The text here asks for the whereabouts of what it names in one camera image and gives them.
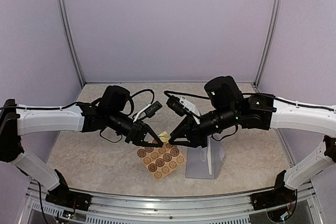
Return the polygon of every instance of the metal bar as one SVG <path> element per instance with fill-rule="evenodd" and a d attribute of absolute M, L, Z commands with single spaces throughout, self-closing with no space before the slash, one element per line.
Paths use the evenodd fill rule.
<path fill-rule="evenodd" d="M 314 224 L 323 224 L 324 223 L 324 217 L 321 211 L 320 203 L 317 199 L 317 196 L 313 196 L 312 198 L 307 200 L 309 205 L 310 214 L 313 218 Z"/>
<path fill-rule="evenodd" d="M 72 38 L 72 34 L 71 34 L 70 26 L 69 26 L 69 20 L 68 20 L 65 0 L 57 0 L 57 1 L 58 1 L 58 7 L 59 7 L 60 15 L 61 15 L 61 21 L 63 24 L 64 33 L 66 36 L 66 41 L 67 41 L 68 48 L 70 51 L 72 64 L 75 68 L 75 72 L 76 72 L 76 76 L 79 81 L 79 84 L 83 88 L 86 83 L 85 83 L 82 68 L 80 66 L 79 59 L 77 57 L 77 53 L 75 50 L 74 40 Z"/>
<path fill-rule="evenodd" d="M 256 80 L 255 80 L 256 87 L 258 87 L 260 85 L 262 75 L 265 71 L 266 62 L 267 62 L 267 59 L 268 59 L 268 56 L 269 56 L 269 51 L 270 51 L 270 48 L 271 48 L 271 44 L 272 44 L 272 40 L 273 40 L 273 36 L 274 36 L 274 32 L 275 32 L 275 28 L 276 28 L 276 24 L 277 24 L 277 20 L 278 20 L 280 3 L 281 3 L 281 0 L 274 0 L 274 2 L 273 2 L 271 20 L 270 20 L 269 27 L 268 27 L 266 42 L 265 42 L 265 45 L 264 45 L 264 48 L 263 48 L 263 53 L 262 53 L 261 61 L 260 61 L 260 64 L 259 64 Z"/>
<path fill-rule="evenodd" d="M 245 193 L 201 197 L 139 197 L 97 193 L 85 190 L 92 195 L 89 211 L 78 210 L 88 218 L 119 219 L 123 222 L 203 222 L 209 223 L 218 219 L 238 218 L 258 212 L 254 211 L 250 195 L 261 189 Z M 299 201 L 307 200 L 315 195 L 310 183 L 303 184 L 299 190 Z M 39 205 L 39 193 L 36 182 L 29 185 L 26 197 Z M 44 207 L 69 210 L 44 201 Z"/>

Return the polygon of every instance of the wire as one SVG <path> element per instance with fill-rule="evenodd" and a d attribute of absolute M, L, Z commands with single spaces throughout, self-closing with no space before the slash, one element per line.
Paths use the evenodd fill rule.
<path fill-rule="evenodd" d="M 139 94 L 141 94 L 141 93 L 144 93 L 144 92 L 151 92 L 151 93 L 152 93 L 152 101 L 151 101 L 151 103 L 153 103 L 153 102 L 154 102 L 154 99 L 155 99 L 155 93 L 154 93 L 154 91 L 153 91 L 152 89 L 143 89 L 143 90 L 140 90 L 140 91 L 138 91 L 137 93 L 131 95 L 131 98 L 134 98 L 134 97 L 136 97 L 137 95 L 139 95 Z"/>
<path fill-rule="evenodd" d="M 110 143 L 113 143 L 113 144 L 119 143 L 119 142 L 122 140 L 123 135 L 121 135 L 121 138 L 120 138 L 118 141 L 116 141 L 116 142 L 111 141 L 111 140 L 109 140 L 108 138 L 104 137 L 104 136 L 102 135 L 102 133 L 104 132 L 104 130 L 106 130 L 106 128 L 107 128 L 107 127 L 105 127 L 105 128 L 103 128 L 103 129 L 100 130 L 100 132 L 99 132 L 99 136 L 100 136 L 101 138 L 103 138 L 103 139 L 105 139 L 106 141 L 109 141 Z"/>
<path fill-rule="evenodd" d="M 128 114 L 126 114 L 127 116 L 131 115 L 134 112 L 134 102 L 131 96 L 129 96 L 128 101 L 131 105 L 131 111 Z"/>
<path fill-rule="evenodd" d="M 47 221 L 46 215 L 44 214 L 44 210 L 43 210 L 41 184 L 40 184 L 39 181 L 37 182 L 37 184 L 38 184 L 38 191 L 39 191 L 39 195 L 40 195 L 40 206 L 41 206 L 41 212 L 42 212 L 42 215 L 43 215 L 43 219 L 44 219 L 46 224 L 49 224 L 49 222 Z"/>
<path fill-rule="evenodd" d="M 1 107 L 0 110 L 4 109 L 19 109 L 19 110 L 65 110 L 75 104 L 78 104 L 79 102 L 73 102 L 69 105 L 63 106 L 63 107 L 49 107 L 49 108 L 43 108 L 43 107 L 22 107 L 22 106 L 4 106 Z"/>
<path fill-rule="evenodd" d="M 181 93 L 181 92 L 175 92 L 175 91 L 170 91 L 170 90 L 165 90 L 165 91 L 163 91 L 163 93 L 167 97 L 171 97 L 170 94 L 178 94 L 178 95 L 185 95 L 187 97 L 195 97 L 195 98 L 199 98 L 199 99 L 210 100 L 209 97 L 203 97 L 203 96 L 197 95 L 197 94 Z"/>
<path fill-rule="evenodd" d="M 271 94 L 264 94 L 264 93 L 243 93 L 243 95 L 260 95 L 262 97 L 268 97 L 268 98 L 272 98 L 274 100 L 280 101 L 280 102 L 284 102 L 286 104 L 290 104 L 290 105 L 295 105 L 295 106 L 299 106 L 299 107 L 303 107 L 303 108 L 310 108 L 310 109 L 322 109 L 322 110 L 329 110 L 329 111 L 334 111 L 334 109 L 326 107 L 326 106 L 318 106 L 318 105 L 306 105 L 306 104 L 296 104 L 295 102 L 290 102 L 278 97 L 274 97 Z"/>
<path fill-rule="evenodd" d="M 137 95 L 139 95 L 139 94 L 141 94 L 141 93 L 144 93 L 144 92 L 151 92 L 151 93 L 152 93 L 152 101 L 151 101 L 151 104 L 153 104 L 154 99 L 155 99 L 155 93 L 154 93 L 154 91 L 153 91 L 152 89 L 143 89 L 143 90 L 140 90 L 140 91 L 138 91 L 137 93 L 133 94 L 133 95 L 131 96 L 131 98 L 133 99 L 133 98 L 136 97 Z M 136 115 L 137 115 L 137 113 L 135 113 L 134 115 L 132 115 L 132 118 L 134 119 L 134 118 L 136 117 Z M 139 118 L 138 121 L 142 121 L 142 120 L 144 120 L 144 119 L 146 119 L 146 118 L 147 118 L 147 115 L 144 115 L 143 117 Z"/>
<path fill-rule="evenodd" d="M 214 134 L 211 135 L 211 138 L 212 138 L 213 140 L 217 141 L 217 142 L 220 142 L 220 141 L 223 140 L 224 138 L 229 137 L 229 136 L 233 136 L 234 134 L 236 134 L 237 131 L 238 131 L 238 125 L 235 125 L 235 127 L 236 127 L 236 130 L 235 130 L 234 133 L 225 135 L 225 136 L 223 136 L 223 137 L 222 137 L 221 139 L 219 139 L 219 140 L 217 140 L 217 139 L 214 138 Z"/>
<path fill-rule="evenodd" d="M 295 194 L 296 194 L 296 198 L 295 198 L 294 209 L 293 209 L 293 211 L 291 211 L 290 216 L 286 220 L 288 220 L 290 217 L 292 217 L 295 210 L 296 210 L 296 205 L 298 204 L 298 190 L 297 189 L 295 190 Z"/>

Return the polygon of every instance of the purple wall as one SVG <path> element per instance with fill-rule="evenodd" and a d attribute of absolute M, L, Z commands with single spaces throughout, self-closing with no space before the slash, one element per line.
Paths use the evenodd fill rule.
<path fill-rule="evenodd" d="M 70 60 L 56 0 L 0 0 L 0 103 L 72 102 L 80 86 Z M 23 137 L 23 145 L 46 160 L 57 133 Z M 17 223 L 29 179 L 0 163 L 1 223 Z"/>
<path fill-rule="evenodd" d="M 273 0 L 66 0 L 88 82 L 254 81 Z"/>
<path fill-rule="evenodd" d="M 260 85 L 262 92 L 292 100 L 336 104 L 336 0 L 282 0 L 269 60 Z M 282 131 L 301 161 L 322 136 Z M 312 180 L 327 223 L 336 218 L 336 166 Z"/>

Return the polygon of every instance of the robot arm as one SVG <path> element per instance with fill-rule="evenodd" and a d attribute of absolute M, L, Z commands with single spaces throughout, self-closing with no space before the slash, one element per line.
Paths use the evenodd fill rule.
<path fill-rule="evenodd" d="M 77 209 L 87 210 L 91 196 L 70 191 L 59 171 L 49 168 L 35 154 L 23 149 L 21 136 L 48 131 L 102 132 L 110 127 L 117 135 L 126 136 L 127 143 L 161 147 L 163 143 L 149 125 L 137 120 L 142 112 L 145 117 L 152 117 L 161 104 L 150 103 L 133 120 L 122 113 L 128 101 L 134 108 L 130 92 L 119 86 L 107 87 L 102 98 L 93 103 L 76 102 L 66 107 L 17 105 L 14 99 L 9 99 L 0 108 L 0 161 L 12 163 L 41 183 L 49 191 L 47 201 L 70 208 L 76 202 Z M 156 143 L 144 140 L 148 133 Z"/>
<path fill-rule="evenodd" d="M 299 129 L 325 135 L 304 160 L 278 174 L 273 191 L 252 196 L 255 210 L 285 204 L 288 199 L 294 201 L 300 185 L 336 163 L 336 105 L 299 103 L 262 93 L 242 94 L 230 76 L 215 78 L 204 89 L 215 110 L 198 116 L 199 122 L 194 119 L 196 110 L 190 110 L 181 99 L 171 95 L 176 92 L 165 91 L 168 107 L 180 116 L 186 115 L 172 132 L 171 144 L 206 147 L 207 136 L 237 125 L 243 129 Z"/>

